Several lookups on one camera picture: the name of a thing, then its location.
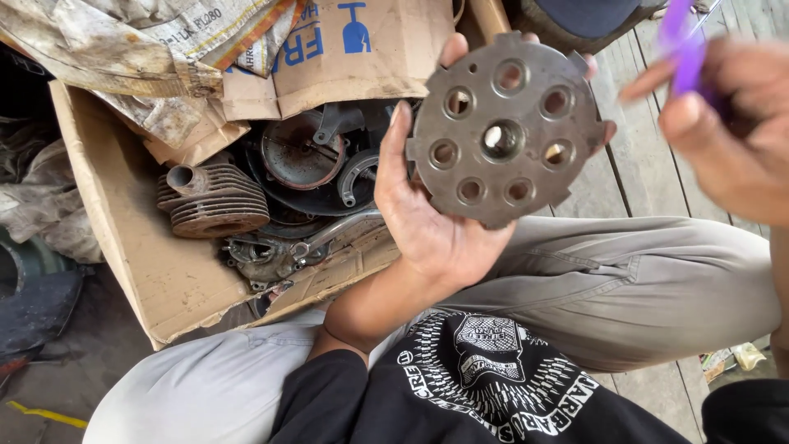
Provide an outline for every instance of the metal clutch plate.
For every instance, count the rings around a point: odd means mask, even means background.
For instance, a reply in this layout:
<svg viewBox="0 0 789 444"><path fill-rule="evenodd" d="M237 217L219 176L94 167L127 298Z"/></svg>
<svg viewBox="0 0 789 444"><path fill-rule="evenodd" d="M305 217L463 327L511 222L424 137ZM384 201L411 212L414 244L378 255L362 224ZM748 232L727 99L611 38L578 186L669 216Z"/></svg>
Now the metal clutch plate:
<svg viewBox="0 0 789 444"><path fill-rule="evenodd" d="M439 67L406 147L433 206L497 228L567 198L604 136L587 69L520 32Z"/></svg>

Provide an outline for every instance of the gray pants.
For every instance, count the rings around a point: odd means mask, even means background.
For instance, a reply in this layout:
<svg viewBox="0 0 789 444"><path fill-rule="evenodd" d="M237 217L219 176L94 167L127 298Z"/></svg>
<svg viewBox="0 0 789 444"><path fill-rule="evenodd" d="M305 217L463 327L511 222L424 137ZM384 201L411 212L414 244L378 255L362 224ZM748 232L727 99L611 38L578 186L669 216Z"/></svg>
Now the gray pants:
<svg viewBox="0 0 789 444"><path fill-rule="evenodd" d="M439 308L514 318L603 372L752 341L780 323L767 241L679 217L526 217L482 283ZM311 310L148 357L102 400L84 443L266 441L282 381L303 364L322 321Z"/></svg>

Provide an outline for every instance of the black t-shirt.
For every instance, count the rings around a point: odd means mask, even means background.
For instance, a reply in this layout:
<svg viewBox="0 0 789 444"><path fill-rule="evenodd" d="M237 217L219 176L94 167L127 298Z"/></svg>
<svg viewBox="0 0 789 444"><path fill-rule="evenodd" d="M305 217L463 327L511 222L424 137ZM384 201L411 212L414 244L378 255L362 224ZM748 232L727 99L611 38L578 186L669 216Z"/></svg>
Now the black t-shirt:
<svg viewBox="0 0 789 444"><path fill-rule="evenodd" d="M789 442L789 381L741 382L702 409L710 443ZM334 350L285 380L272 443L687 443L510 319L438 313L368 374Z"/></svg>

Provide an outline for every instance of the purple object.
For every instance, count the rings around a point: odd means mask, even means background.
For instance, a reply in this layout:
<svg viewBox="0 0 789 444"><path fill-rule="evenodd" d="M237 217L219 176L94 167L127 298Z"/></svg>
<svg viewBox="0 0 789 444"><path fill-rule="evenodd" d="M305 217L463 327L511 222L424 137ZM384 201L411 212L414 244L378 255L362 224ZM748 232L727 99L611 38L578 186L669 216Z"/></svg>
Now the purple object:
<svg viewBox="0 0 789 444"><path fill-rule="evenodd" d="M703 37L690 34L686 26L687 17L693 0L671 0L663 23L660 24L658 37L677 60L677 71L671 87L673 95L678 96L690 91L700 91L701 67L707 44Z"/></svg>

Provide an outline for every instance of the black cap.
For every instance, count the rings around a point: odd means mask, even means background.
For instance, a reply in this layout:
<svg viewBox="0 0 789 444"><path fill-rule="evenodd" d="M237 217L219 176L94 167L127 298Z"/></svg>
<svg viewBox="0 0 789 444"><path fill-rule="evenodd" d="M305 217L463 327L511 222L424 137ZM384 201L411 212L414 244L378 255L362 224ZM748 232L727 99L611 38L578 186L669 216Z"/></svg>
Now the black cap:
<svg viewBox="0 0 789 444"><path fill-rule="evenodd" d="M534 0L565 31L583 39L599 39L617 29L640 0Z"/></svg>

